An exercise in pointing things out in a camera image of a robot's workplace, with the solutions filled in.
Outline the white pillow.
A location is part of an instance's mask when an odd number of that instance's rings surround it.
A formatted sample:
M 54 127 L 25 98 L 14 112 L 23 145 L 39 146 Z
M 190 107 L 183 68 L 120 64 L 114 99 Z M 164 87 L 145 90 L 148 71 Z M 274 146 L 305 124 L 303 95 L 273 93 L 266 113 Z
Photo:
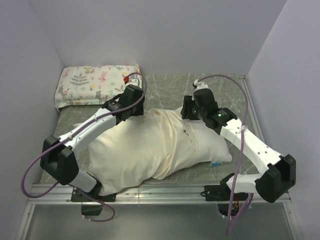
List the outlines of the white pillow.
M 231 162 L 232 156 L 225 139 L 201 120 L 182 119 L 181 110 L 181 107 L 175 110 L 180 125 L 177 127 L 171 167 L 177 171 L 198 163 L 220 165 Z

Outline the cream satin pillowcase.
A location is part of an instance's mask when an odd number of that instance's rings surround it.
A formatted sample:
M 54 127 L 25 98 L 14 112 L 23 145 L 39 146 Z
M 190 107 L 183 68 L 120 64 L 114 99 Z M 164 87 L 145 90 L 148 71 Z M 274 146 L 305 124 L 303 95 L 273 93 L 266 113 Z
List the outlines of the cream satin pillowcase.
M 88 172 L 101 182 L 100 196 L 136 187 L 197 163 L 197 121 L 174 110 L 151 109 L 103 132 L 88 145 Z

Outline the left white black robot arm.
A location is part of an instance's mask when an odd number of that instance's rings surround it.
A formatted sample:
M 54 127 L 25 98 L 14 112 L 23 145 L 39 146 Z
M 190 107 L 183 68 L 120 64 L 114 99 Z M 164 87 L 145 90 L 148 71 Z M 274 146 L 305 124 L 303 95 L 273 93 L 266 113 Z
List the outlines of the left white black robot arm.
M 89 119 L 58 138 L 44 140 L 40 167 L 61 185 L 70 185 L 83 191 L 89 201 L 101 195 L 101 182 L 80 169 L 77 158 L 98 136 L 131 116 L 144 113 L 145 90 L 129 84 L 123 93 L 107 100 Z

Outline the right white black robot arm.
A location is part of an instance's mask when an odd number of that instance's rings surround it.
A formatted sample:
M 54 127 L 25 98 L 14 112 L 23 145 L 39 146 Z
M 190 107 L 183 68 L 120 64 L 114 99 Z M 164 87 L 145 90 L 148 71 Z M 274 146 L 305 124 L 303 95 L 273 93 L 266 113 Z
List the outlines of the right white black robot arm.
M 296 160 L 273 150 L 262 142 L 228 108 L 219 108 L 213 92 L 198 89 L 183 98 L 183 119 L 202 120 L 236 146 L 257 168 L 257 174 L 231 173 L 220 181 L 220 194 L 226 200 L 237 194 L 258 194 L 268 203 L 274 203 L 296 184 Z

